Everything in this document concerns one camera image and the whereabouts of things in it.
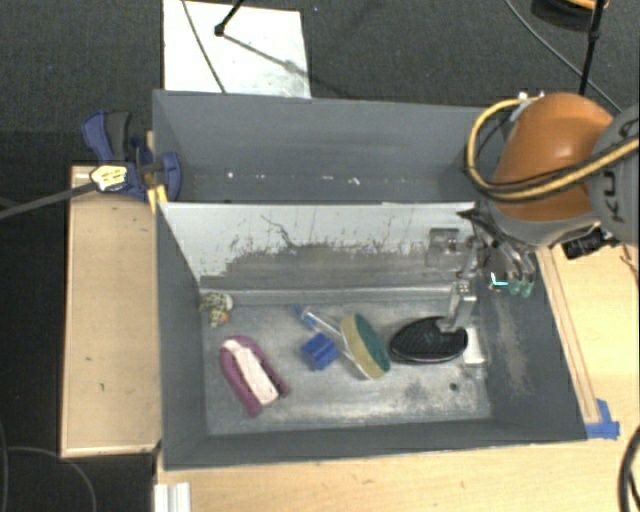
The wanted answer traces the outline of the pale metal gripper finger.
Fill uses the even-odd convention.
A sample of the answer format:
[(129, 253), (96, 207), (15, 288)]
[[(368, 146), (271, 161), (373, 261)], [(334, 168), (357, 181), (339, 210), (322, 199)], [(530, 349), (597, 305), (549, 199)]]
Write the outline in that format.
[(461, 264), (462, 252), (458, 249), (459, 230), (432, 228), (429, 231), (425, 264), (435, 269), (454, 269)]
[(476, 303), (474, 283), (471, 280), (458, 280), (449, 296), (447, 314), (437, 321), (440, 331), (453, 333), (469, 327)]

